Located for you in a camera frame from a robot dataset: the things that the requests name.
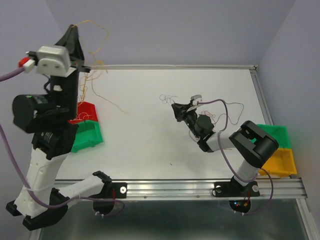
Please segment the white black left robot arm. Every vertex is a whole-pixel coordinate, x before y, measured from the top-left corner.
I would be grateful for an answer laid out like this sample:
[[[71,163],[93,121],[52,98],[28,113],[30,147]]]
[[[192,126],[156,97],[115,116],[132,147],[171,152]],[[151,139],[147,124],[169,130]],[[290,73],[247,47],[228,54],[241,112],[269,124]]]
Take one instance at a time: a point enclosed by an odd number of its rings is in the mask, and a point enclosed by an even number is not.
[[[23,225],[30,231],[56,224],[80,200],[114,205],[112,179],[102,171],[68,187],[54,187],[79,128],[71,120],[77,116],[79,75],[90,71],[84,62],[78,28],[72,24],[54,45],[28,52],[21,66],[24,72],[36,69],[48,77],[45,94],[20,94],[12,102],[13,123],[33,138],[22,190],[6,210],[23,216]]]

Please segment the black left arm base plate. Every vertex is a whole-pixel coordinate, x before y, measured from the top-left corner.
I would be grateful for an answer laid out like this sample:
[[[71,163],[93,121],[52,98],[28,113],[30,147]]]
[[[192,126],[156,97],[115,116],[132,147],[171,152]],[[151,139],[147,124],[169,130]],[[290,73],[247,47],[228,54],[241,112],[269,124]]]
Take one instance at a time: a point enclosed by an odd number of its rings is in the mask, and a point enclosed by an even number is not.
[[[100,179],[102,187],[92,195],[93,198],[101,199],[125,199],[127,197],[128,184],[126,182],[113,182],[110,176],[102,171],[96,171],[92,174]]]

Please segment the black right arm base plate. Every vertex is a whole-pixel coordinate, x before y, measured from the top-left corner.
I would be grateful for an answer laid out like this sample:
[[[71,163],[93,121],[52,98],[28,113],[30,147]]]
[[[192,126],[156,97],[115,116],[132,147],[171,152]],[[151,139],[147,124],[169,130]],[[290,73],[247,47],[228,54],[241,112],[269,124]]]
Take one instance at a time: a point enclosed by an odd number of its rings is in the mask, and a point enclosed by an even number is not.
[[[216,181],[211,195],[217,198],[259,197],[260,191],[256,181],[243,186],[232,177],[229,181]]]

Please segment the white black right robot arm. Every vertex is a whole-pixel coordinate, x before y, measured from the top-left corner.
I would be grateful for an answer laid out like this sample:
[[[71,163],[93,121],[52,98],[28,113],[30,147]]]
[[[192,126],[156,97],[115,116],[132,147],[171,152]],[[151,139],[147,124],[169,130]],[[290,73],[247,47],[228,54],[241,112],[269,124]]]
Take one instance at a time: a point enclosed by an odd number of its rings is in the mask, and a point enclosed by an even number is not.
[[[256,179],[259,170],[279,148],[279,143],[250,120],[242,123],[240,128],[232,134],[225,132],[227,124],[222,130],[215,132],[215,125],[211,118],[196,113],[196,108],[201,105],[200,102],[191,100],[188,104],[173,103],[171,107],[176,121],[187,125],[189,131],[197,138],[196,143],[203,152],[221,152],[233,173],[230,182],[231,192],[235,195],[242,195],[248,190],[248,184]],[[236,149],[244,158],[237,171],[232,168],[227,159],[225,149]]]

